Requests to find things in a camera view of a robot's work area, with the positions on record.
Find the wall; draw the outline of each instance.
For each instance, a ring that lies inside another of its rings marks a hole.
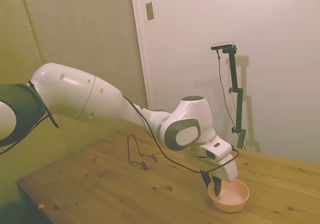
[[[26,83],[47,62],[97,75],[147,106],[131,0],[0,0],[0,83]],[[127,125],[55,120],[60,130],[46,120],[0,156],[1,223],[23,218],[19,178]]]
[[[148,21],[145,4],[153,2]],[[211,44],[234,41],[248,149],[320,163],[320,0],[134,0],[149,107],[205,96],[217,134],[236,144]],[[227,105],[228,56],[221,54]]]

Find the wooden table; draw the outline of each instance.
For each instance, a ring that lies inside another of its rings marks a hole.
[[[137,137],[138,155],[131,140]],[[183,155],[166,150],[185,164]],[[245,208],[234,214],[212,203],[200,174],[161,156],[153,140],[129,127],[19,181],[23,191],[52,223],[320,223],[320,166],[240,150],[239,180],[250,190]]]

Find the bowl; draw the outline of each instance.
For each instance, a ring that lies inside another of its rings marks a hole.
[[[249,197],[248,187],[238,179],[227,182],[221,181],[221,192],[215,195],[213,181],[208,186],[209,195],[214,205],[220,210],[228,213],[238,212],[243,209]]]

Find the wire stand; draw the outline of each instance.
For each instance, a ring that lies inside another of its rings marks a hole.
[[[141,157],[147,156],[147,157],[152,158],[154,161],[158,161],[157,158],[156,158],[156,156],[155,156],[154,154],[151,154],[151,155],[141,154],[140,148],[139,148],[139,145],[138,145],[138,142],[137,142],[137,139],[135,138],[135,136],[134,136],[133,134],[131,134],[131,135],[128,136],[128,138],[127,138],[127,144],[128,144],[128,160],[129,160],[129,163],[130,163],[130,164],[136,163],[136,164],[138,164],[138,165],[142,165],[145,170],[148,170],[148,166],[146,165],[146,163],[145,163],[144,161],[142,161],[141,163],[139,163],[139,162],[131,161],[131,160],[130,160],[129,139],[130,139],[131,136],[134,137],[135,144],[136,144],[136,146],[137,146],[137,148],[138,148],[139,155],[140,155]]]

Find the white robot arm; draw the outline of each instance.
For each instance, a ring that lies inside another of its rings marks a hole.
[[[41,66],[31,82],[36,91],[23,84],[0,85],[0,146],[12,144],[17,140],[17,133],[34,126],[35,122],[30,120],[38,121],[46,106],[52,114],[90,124],[104,125],[110,119],[120,119],[142,126],[169,149],[184,150],[186,161],[193,166],[210,170],[228,161],[212,175],[226,181],[237,177],[237,167],[230,154],[232,146],[216,135],[204,97],[183,98],[173,113],[151,111],[131,103],[108,82],[55,63]]]

